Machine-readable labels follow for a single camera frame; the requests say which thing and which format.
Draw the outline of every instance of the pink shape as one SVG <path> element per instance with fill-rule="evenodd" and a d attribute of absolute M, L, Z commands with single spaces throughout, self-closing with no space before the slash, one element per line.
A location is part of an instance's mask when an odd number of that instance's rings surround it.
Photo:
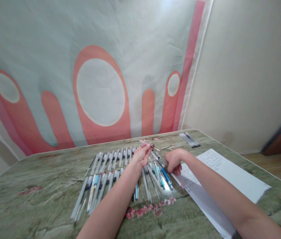
<path fill-rule="evenodd" d="M 181 79 L 180 73 L 178 71 L 174 71 L 170 74 L 167 84 L 166 84 L 166 90 L 165 90 L 165 100 L 164 100 L 164 108 L 163 108 L 163 117 L 161 120 L 161 127 L 159 133 L 167 133 L 171 132 L 173 130 L 174 125 L 174 114 L 179 94 L 179 87 L 177 89 L 177 92 L 175 95 L 170 96 L 168 93 L 168 84 L 170 81 L 170 78 L 172 75 L 177 74 L 179 77 L 179 80 Z"/>
<path fill-rule="evenodd" d="M 15 86 L 19 91 L 20 98 L 19 101 L 16 103 L 11 103 L 5 100 L 1 96 L 1 94 L 0 94 L 0 99 L 8 115 L 10 116 L 10 119 L 12 120 L 18 135 L 23 140 L 23 142 L 29 147 L 29 149 L 33 153 L 41 153 L 41 152 L 63 149 L 62 146 L 52 147 L 45 142 L 45 140 L 42 138 L 39 132 L 37 124 L 33 118 L 32 112 L 26 102 L 26 99 L 19 85 L 6 72 L 0 70 L 0 74 L 4 74 L 5 76 L 7 76 L 15 84 Z"/>
<path fill-rule="evenodd" d="M 178 71 L 173 71 L 167 80 L 164 107 L 163 107 L 163 116 L 162 116 L 159 133 L 171 132 L 173 129 L 174 113 L 175 113 L 178 94 L 179 94 L 179 87 L 177 89 L 177 92 L 173 96 L 170 96 L 168 93 L 168 84 L 172 75 L 174 74 L 177 74 L 179 79 L 181 78 L 180 73 Z M 154 92 L 151 89 L 147 89 L 143 94 L 142 105 L 141 105 L 141 135 L 142 136 L 148 136 L 154 134 L 153 132 L 154 107 L 155 107 Z"/>
<path fill-rule="evenodd" d="M 75 148 L 72 137 L 68 132 L 61 105 L 56 96 L 49 91 L 44 91 L 41 95 L 41 101 L 58 142 L 58 148 Z"/>
<path fill-rule="evenodd" d="M 141 135 L 153 135 L 155 95 L 152 89 L 147 89 L 141 103 Z"/>
<path fill-rule="evenodd" d="M 6 131 L 8 132 L 9 136 L 13 140 L 13 142 L 15 142 L 20 147 L 20 149 L 24 152 L 24 154 L 26 156 L 33 154 L 33 152 L 29 149 L 29 147 L 20 138 L 1 100 L 0 100 L 0 120 L 4 125 Z"/>
<path fill-rule="evenodd" d="M 84 112 L 77 95 L 77 75 L 81 66 L 88 60 L 98 58 L 109 63 L 119 75 L 124 92 L 125 92 L 125 107 L 121 118 L 111 126 L 101 126 L 94 123 Z M 73 72 L 73 91 L 76 101 L 78 114 L 81 120 L 83 132 L 88 144 L 98 144 L 115 140 L 127 139 L 131 137 L 131 123 L 129 113 L 129 103 L 127 88 L 121 70 L 114 58 L 103 48 L 96 45 L 85 47 L 78 55 Z"/>
<path fill-rule="evenodd" d="M 195 48 L 196 48 L 196 43 L 197 43 L 197 38 L 198 38 L 198 32 L 199 32 L 199 27 L 200 27 L 200 23 L 201 23 L 201 18 L 203 16 L 204 6 L 205 6 L 205 2 L 203 2 L 203 1 L 197 1 L 195 4 L 195 10 L 194 10 L 194 15 L 193 15 L 193 20 L 191 23 L 187 50 L 186 50 L 186 55 L 185 55 L 183 76 L 181 79 L 179 96 L 178 96 L 177 106 L 176 106 L 176 110 L 175 110 L 175 120 L 174 120 L 174 125 L 173 125 L 173 131 L 178 130 L 181 110 L 183 107 L 183 102 L 184 102 L 185 93 L 186 93 L 186 86 L 188 83 L 190 68 L 193 63 L 193 58 L 194 58 L 194 53 L 195 53 Z"/>

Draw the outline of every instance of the white paper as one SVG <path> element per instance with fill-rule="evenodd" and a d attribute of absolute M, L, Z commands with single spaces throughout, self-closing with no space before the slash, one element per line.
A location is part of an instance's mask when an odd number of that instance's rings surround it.
<path fill-rule="evenodd" d="M 271 188 L 213 149 L 199 155 L 197 158 L 228 180 L 253 203 L 257 203 L 264 192 Z M 207 194 L 186 164 L 182 164 L 181 175 L 176 177 L 182 182 L 186 191 L 220 235 L 226 239 L 232 238 L 236 229 L 214 200 Z"/>

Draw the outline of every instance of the white circle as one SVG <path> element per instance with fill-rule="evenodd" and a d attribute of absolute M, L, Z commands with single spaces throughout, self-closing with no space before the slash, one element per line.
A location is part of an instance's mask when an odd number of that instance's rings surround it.
<path fill-rule="evenodd" d="M 85 114 L 96 124 L 111 126 L 122 116 L 125 92 L 121 78 L 106 61 L 90 59 L 77 74 L 77 96 Z"/>
<path fill-rule="evenodd" d="M 168 82 L 168 94 L 174 96 L 177 93 L 179 87 L 180 78 L 178 74 L 173 74 Z"/>
<path fill-rule="evenodd" d="M 0 73 L 0 94 L 11 103 L 17 103 L 20 100 L 17 86 L 9 77 L 2 73 Z"/>

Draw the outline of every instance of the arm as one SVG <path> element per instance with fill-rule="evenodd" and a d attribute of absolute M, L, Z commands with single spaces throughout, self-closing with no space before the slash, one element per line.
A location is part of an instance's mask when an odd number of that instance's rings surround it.
<path fill-rule="evenodd" d="M 90 215 L 77 239 L 114 238 L 116 236 L 151 150 L 150 146 L 143 145 L 135 151 L 133 160 Z"/>
<path fill-rule="evenodd" d="M 168 171 L 179 175 L 180 161 L 187 164 L 208 195 L 216 202 L 242 238 L 281 238 L 281 227 L 226 179 L 183 149 L 165 154 Z"/>

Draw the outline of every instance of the pink flower pattern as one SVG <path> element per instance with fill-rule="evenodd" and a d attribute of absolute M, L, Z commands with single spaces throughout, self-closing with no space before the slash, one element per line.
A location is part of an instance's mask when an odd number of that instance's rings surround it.
<path fill-rule="evenodd" d="M 39 191 L 42 187 L 41 186 L 33 186 L 33 187 L 27 187 L 24 190 L 19 192 L 19 196 L 22 196 L 24 194 L 32 194 L 37 191 Z"/>
<path fill-rule="evenodd" d="M 142 217 L 144 214 L 146 214 L 148 211 L 152 211 L 153 214 L 156 217 L 159 217 L 163 214 L 162 207 L 166 205 L 173 205 L 176 201 L 176 198 L 170 197 L 168 200 L 165 199 L 164 201 L 160 201 L 158 204 L 153 206 L 152 204 L 148 204 L 148 206 L 144 205 L 144 207 L 135 210 L 133 207 L 131 207 L 125 214 L 127 219 L 132 219 L 135 215 L 137 218 Z"/>

